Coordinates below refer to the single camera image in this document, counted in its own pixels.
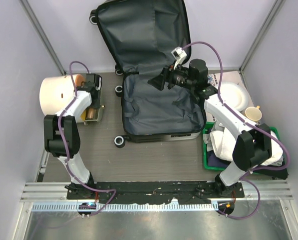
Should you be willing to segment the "white cylindrical bin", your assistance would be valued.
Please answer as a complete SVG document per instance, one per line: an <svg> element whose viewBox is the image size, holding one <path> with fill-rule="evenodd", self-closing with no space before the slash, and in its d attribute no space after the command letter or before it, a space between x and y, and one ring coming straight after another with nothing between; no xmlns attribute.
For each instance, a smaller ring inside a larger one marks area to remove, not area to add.
<svg viewBox="0 0 298 240"><path fill-rule="evenodd" d="M77 97L74 103L65 111L64 116L74 116L77 123L84 124L90 121L101 121L105 108L102 96L100 97L100 108L95 109L95 118L86 119L86 113L91 104L88 83L95 83L95 75L94 73L84 74L85 82L80 87L75 86L73 75L45 78L39 91L39 102L43 114L59 116L69 103Z"/></svg>

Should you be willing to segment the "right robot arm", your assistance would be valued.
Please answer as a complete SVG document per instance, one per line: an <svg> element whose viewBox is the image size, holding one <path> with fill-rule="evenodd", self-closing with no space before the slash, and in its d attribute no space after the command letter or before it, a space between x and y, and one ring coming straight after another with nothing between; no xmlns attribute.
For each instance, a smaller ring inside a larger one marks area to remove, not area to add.
<svg viewBox="0 0 298 240"><path fill-rule="evenodd" d="M219 197L227 197L247 171L271 158L270 128L266 124L248 122L237 110L221 102L219 87L208 84L208 68L204 60L194 59L189 67L175 64L164 67L159 75L148 80L148 84L159 91L174 86L188 89L201 112L214 115L235 138L233 161L215 177L214 190Z"/></svg>

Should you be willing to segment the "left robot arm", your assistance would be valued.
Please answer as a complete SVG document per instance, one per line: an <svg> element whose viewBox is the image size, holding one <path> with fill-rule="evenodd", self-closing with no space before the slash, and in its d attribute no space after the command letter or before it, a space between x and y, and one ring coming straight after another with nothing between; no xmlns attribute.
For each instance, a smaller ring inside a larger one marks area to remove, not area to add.
<svg viewBox="0 0 298 240"><path fill-rule="evenodd" d="M78 123L100 121L102 77L98 74L69 74L42 81L39 101L43 114L44 148L60 160L71 183L66 185L68 199L91 199L95 183L85 167L80 150Z"/></svg>

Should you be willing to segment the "black garment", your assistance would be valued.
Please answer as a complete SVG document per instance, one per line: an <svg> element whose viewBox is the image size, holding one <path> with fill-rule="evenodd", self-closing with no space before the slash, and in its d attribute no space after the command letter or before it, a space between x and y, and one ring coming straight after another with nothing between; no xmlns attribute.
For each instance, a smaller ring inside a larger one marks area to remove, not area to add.
<svg viewBox="0 0 298 240"><path fill-rule="evenodd" d="M273 177L276 179L286 180L289 176L288 170L286 168L282 169L282 170L277 170L280 167L283 167L284 165L285 165L285 163L282 163L281 166L272 166L272 165L264 166L262 169L257 169L255 171L253 171L253 173L266 175L266 176Z"/></svg>

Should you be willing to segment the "purple garment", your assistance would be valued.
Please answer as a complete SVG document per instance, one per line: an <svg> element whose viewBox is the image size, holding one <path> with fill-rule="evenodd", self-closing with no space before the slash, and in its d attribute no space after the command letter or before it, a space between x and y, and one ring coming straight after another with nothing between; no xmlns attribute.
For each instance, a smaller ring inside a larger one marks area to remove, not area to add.
<svg viewBox="0 0 298 240"><path fill-rule="evenodd" d="M205 167L225 169L231 162L216 157L213 151L206 152Z"/></svg>

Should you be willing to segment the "white towel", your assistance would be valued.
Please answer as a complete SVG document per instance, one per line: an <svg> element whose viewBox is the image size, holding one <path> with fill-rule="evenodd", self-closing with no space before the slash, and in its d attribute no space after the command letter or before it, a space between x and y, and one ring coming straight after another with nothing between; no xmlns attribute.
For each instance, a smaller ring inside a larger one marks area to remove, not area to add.
<svg viewBox="0 0 298 240"><path fill-rule="evenodd" d="M215 121L211 132L204 137L204 143L207 145L207 151L213 151L215 156L221 160L232 162L233 151L236 140L231 132L225 128L219 121ZM278 143L271 140L272 157L262 163L262 166L280 167L283 163L283 150Z"/></svg>

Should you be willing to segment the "orange swing lid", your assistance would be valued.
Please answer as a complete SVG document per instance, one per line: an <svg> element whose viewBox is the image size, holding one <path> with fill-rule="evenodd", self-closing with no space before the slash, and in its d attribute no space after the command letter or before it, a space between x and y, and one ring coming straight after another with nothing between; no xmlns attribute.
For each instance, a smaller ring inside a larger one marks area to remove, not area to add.
<svg viewBox="0 0 298 240"><path fill-rule="evenodd" d="M73 75L73 79L76 87L82 86L85 82L85 77L81 74Z"/></svg>

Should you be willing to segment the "brown cosmetic tube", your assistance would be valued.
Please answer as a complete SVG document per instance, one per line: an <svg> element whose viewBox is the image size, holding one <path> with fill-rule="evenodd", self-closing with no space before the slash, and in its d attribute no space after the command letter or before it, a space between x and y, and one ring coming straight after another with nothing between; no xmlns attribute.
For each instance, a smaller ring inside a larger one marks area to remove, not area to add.
<svg viewBox="0 0 298 240"><path fill-rule="evenodd" d="M87 120L93 120L95 118L96 110L93 108L89 108L86 113Z"/></svg>

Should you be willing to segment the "grey garment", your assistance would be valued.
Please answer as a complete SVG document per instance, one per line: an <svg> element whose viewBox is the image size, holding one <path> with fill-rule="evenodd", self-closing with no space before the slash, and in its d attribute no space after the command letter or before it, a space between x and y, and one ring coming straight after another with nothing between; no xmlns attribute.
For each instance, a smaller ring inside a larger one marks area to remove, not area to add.
<svg viewBox="0 0 298 240"><path fill-rule="evenodd" d="M215 121L212 128L203 134L203 142L206 145L207 152L221 150L224 134L224 126Z"/></svg>

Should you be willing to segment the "black white astronaut suitcase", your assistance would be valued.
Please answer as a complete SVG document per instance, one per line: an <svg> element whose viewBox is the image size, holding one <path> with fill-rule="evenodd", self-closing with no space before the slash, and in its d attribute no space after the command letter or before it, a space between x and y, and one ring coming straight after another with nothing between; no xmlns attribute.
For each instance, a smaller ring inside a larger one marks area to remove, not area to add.
<svg viewBox="0 0 298 240"><path fill-rule="evenodd" d="M148 83L170 67L172 51L184 47L181 76L206 77L202 62L192 60L190 31L182 0L107 0L89 15L111 53L115 71L123 76L115 88L121 99L124 134L114 138L118 148L136 143L191 140L206 123L206 115L192 101L190 91Z"/></svg>

